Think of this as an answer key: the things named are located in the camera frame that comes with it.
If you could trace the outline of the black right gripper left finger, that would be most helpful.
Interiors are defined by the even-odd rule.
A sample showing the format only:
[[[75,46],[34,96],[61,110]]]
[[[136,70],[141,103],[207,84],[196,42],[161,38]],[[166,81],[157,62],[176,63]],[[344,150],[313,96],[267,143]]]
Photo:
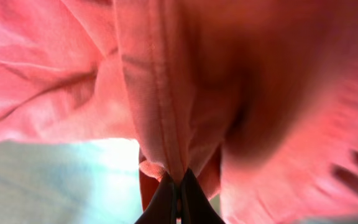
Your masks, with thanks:
[[[143,214],[135,224],[176,224],[177,188],[168,173],[158,181],[139,173]]]

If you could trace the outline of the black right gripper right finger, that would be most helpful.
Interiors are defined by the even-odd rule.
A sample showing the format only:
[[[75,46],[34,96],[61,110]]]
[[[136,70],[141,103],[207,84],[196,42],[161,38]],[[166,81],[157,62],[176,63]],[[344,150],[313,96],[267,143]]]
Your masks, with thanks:
[[[225,224],[206,198],[193,171],[187,169],[180,184],[182,224]]]

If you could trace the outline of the red t-shirt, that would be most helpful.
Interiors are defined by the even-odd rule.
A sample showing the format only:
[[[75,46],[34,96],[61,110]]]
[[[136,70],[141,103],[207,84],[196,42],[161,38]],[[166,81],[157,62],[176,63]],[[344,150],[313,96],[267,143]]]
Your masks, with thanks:
[[[358,215],[358,1],[0,1],[0,141],[140,145],[227,223]]]

